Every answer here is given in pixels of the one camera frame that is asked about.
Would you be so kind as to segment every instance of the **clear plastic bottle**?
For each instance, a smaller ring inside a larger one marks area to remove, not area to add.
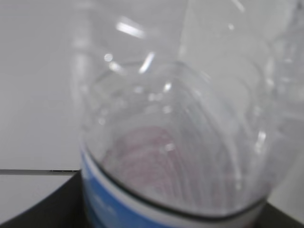
[[[290,81],[301,80],[302,3],[78,1],[73,88],[95,226],[256,217],[301,141],[304,84]]]

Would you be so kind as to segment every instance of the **bottle label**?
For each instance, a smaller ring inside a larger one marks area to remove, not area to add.
[[[82,177],[87,215],[96,228],[247,228],[262,208],[259,205],[230,220],[181,218],[147,205],[120,189],[86,152],[82,153]]]

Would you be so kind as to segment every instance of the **blue label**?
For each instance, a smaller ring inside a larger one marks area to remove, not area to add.
[[[173,228],[154,222],[118,201],[91,171],[83,156],[83,183],[87,213],[96,228]]]

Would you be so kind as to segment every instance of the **transparent plastic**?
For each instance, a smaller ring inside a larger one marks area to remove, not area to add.
[[[302,145],[301,0],[80,0],[82,143],[156,204],[226,216],[266,197]]]

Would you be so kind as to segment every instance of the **black table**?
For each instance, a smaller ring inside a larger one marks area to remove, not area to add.
[[[86,220],[80,172],[66,184],[0,228],[89,228]],[[302,224],[267,204],[255,228],[304,228]]]

